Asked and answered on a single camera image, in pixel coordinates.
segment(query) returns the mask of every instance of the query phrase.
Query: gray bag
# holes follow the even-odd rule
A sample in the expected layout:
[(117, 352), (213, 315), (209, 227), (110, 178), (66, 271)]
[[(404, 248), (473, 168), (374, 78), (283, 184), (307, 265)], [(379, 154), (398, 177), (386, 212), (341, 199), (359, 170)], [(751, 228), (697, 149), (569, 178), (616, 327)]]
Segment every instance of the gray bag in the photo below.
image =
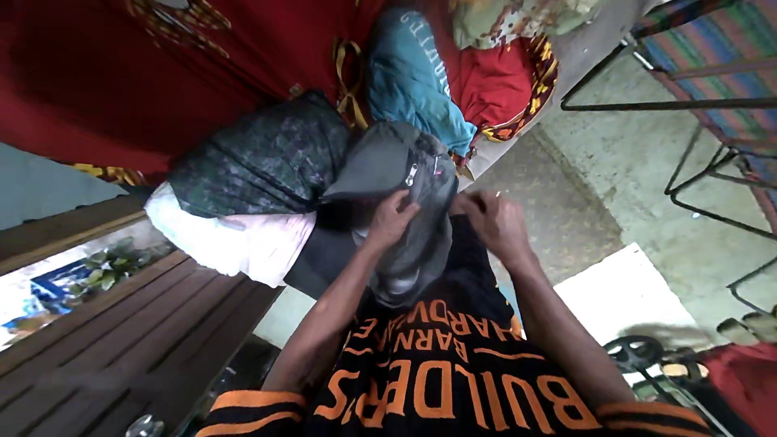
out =
[[(407, 123), (383, 121), (372, 125), (348, 154), (345, 167), (322, 196), (322, 202), (379, 201), (397, 190), (409, 189), (409, 201), (421, 206), (405, 235), (386, 252), (370, 280), (383, 305), (411, 305), (442, 274), (451, 249), (448, 209), (457, 187), (456, 168), (448, 148)], [(363, 226), (354, 229), (357, 243), (366, 236), (374, 208), (365, 210)]]

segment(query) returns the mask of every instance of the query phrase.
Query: yellow strap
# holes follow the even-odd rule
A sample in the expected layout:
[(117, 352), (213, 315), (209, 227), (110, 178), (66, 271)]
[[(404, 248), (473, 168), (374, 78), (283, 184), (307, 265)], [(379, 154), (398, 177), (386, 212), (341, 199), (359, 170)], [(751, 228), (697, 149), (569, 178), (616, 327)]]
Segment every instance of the yellow strap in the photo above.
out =
[[(348, 89), (343, 81), (343, 63), (345, 62), (345, 55), (348, 47), (354, 49), (354, 53), (359, 61), (359, 79), (356, 81), (356, 85), (353, 88)], [(364, 115), (361, 113), (359, 103), (356, 101), (356, 93), (359, 92), (361, 83), (364, 81), (364, 58), (361, 55), (361, 49), (359, 45), (353, 41), (341, 41), (337, 45), (337, 54), (335, 59), (335, 66), (337, 68), (337, 81), (340, 83), (340, 104), (337, 105), (337, 112), (345, 114), (348, 110), (348, 102), (350, 101), (354, 106), (354, 121), (359, 128), (366, 129), (367, 121), (364, 119)]]

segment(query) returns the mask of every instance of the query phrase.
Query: patterned fabric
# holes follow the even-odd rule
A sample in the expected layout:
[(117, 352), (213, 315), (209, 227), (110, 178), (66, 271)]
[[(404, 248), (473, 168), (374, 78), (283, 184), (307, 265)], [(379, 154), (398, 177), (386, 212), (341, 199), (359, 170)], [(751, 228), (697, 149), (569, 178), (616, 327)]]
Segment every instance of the patterned fabric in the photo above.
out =
[(460, 0), (453, 35), (460, 49), (489, 49), (518, 37), (560, 35), (585, 23), (602, 0)]
[(202, 50), (213, 50), (224, 58), (229, 54), (199, 30), (229, 30), (232, 24), (205, 0), (187, 0), (178, 9), (154, 0), (127, 0), (127, 11), (139, 18), (154, 38), (163, 37), (175, 44), (188, 44)]
[(150, 187), (152, 185), (146, 180), (143, 173), (136, 170), (124, 169), (121, 167), (94, 166), (92, 164), (71, 164), (62, 162), (60, 162), (60, 164), (71, 166), (78, 171), (91, 174), (98, 179), (102, 179), (112, 184), (131, 185), (133, 187)]
[(553, 55), (548, 37), (536, 37), (529, 43), (529, 54), (535, 64), (531, 99), (526, 109), (513, 120), (498, 126), (485, 126), (481, 132), (491, 141), (505, 142), (518, 135), (545, 106), (556, 88), (559, 78), (559, 62)]
[(693, 21), (716, 9), (725, 8), (740, 0), (674, 0), (650, 11), (632, 28), (635, 38), (644, 38)]
[[(725, 2), (707, 2), (723, 5)], [(694, 6), (696, 2), (672, 2), (676, 8)], [(686, 9), (698, 12), (699, 9)], [(672, 23), (664, 11), (651, 14), (655, 26)], [(639, 49), (654, 65), (666, 72), (725, 65), (777, 56), (777, 3), (769, 0), (735, 2), (663, 33), (645, 37)], [(762, 69), (710, 77), (671, 80), (667, 74), (654, 72), (678, 100), (735, 99), (777, 96), (777, 70)], [(777, 147), (777, 109), (766, 110), (697, 110), (699, 121), (720, 141), (729, 138), (759, 140), (755, 145), (738, 145), (746, 152), (775, 154)], [(759, 179), (777, 184), (777, 160), (748, 156), (747, 167)], [(766, 190), (774, 209), (777, 191)]]
[(343, 165), (349, 138), (326, 97), (307, 92), (216, 132), (168, 182), (185, 212), (206, 219), (312, 212)]

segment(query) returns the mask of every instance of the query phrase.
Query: white cloth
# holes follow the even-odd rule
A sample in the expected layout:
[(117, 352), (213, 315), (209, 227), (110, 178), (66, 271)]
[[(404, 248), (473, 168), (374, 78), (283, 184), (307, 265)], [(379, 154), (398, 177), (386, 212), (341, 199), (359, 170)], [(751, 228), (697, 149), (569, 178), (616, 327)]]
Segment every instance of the white cloth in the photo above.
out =
[(229, 276), (243, 272), (270, 287), (285, 285), (315, 225), (315, 212), (197, 217), (181, 209), (166, 182), (145, 211), (154, 227), (198, 264)]

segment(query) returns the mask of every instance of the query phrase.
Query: orange stripe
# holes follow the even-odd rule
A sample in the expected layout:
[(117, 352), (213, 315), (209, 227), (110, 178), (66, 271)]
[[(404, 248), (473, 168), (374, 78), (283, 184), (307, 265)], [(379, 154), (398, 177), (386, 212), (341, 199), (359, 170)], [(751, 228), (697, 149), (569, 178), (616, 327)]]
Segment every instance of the orange stripe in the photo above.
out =
[(679, 435), (680, 437), (710, 437), (710, 434), (691, 431), (689, 429), (676, 428), (674, 426), (654, 425), (641, 421), (612, 421), (605, 422), (605, 427), (610, 429), (644, 429), (663, 435)]
[(352, 353), (354, 355), (362, 355), (362, 354), (366, 354), (366, 353), (370, 353), (371, 354), (372, 353), (372, 348), (366, 348), (366, 349), (362, 349), (360, 351), (357, 351), (354, 348), (345, 348), (345, 349), (343, 349), (343, 352), (350, 352), (350, 353)]
[(664, 404), (663, 402), (622, 402), (620, 404), (604, 405), (596, 410), (596, 416), (598, 418), (618, 413), (663, 414), (665, 416), (672, 416), (673, 418), (692, 421), (707, 427), (707, 422), (693, 411), (675, 405)]
[(211, 411), (226, 407), (266, 407), (281, 402), (294, 402), (305, 406), (302, 395), (280, 391), (234, 390), (228, 391), (216, 399)]
[(205, 428), (202, 428), (195, 437), (210, 437), (211, 435), (224, 435), (224, 434), (226, 435), (246, 434), (247, 432), (256, 431), (257, 429), (262, 428), (264, 425), (267, 425), (272, 421), (285, 419), (285, 418), (290, 418), (293, 421), (302, 420), (300, 415), (297, 413), (292, 413), (290, 411), (281, 411), (280, 413), (270, 414), (264, 419), (261, 419), (258, 421), (251, 421), (248, 423), (237, 423), (237, 424), (220, 423), (216, 425), (207, 426)]
[(486, 348), (477, 348), (474, 349), (473, 352), (476, 354), (491, 354), (496, 355), (499, 358), (506, 358), (506, 359), (519, 359), (519, 358), (535, 358), (535, 359), (545, 359), (542, 355), (534, 355), (534, 354), (515, 354), (515, 355), (505, 355), (501, 354), (497, 351), (492, 351), (491, 349)]

